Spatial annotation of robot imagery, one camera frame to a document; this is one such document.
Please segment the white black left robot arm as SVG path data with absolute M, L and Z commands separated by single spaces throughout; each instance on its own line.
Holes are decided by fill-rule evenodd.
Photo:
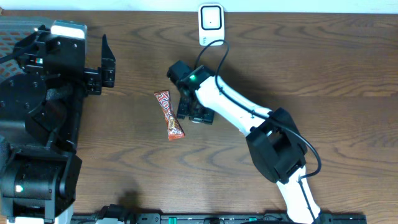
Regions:
M 55 21 L 18 41 L 1 63 L 1 213 L 8 223 L 70 223 L 82 165 L 76 149 L 84 99 L 115 83 L 106 40 L 87 68 L 84 24 Z

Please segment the orange candy bar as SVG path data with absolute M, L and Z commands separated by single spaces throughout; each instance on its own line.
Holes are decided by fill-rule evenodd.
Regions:
M 184 138 L 185 133 L 172 109 L 170 92 L 168 90 L 162 90 L 155 92 L 154 96 L 159 102 L 164 113 L 169 141 Z

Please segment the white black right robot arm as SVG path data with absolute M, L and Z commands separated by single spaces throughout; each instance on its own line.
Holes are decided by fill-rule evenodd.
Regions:
M 305 155 L 313 146 L 299 133 L 291 115 L 259 106 L 228 86 L 208 67 L 190 68 L 179 60 L 167 77 L 180 92 L 177 118 L 212 124 L 219 114 L 245 137 L 256 169 L 277 184 L 295 223 L 320 222 L 307 178 Z

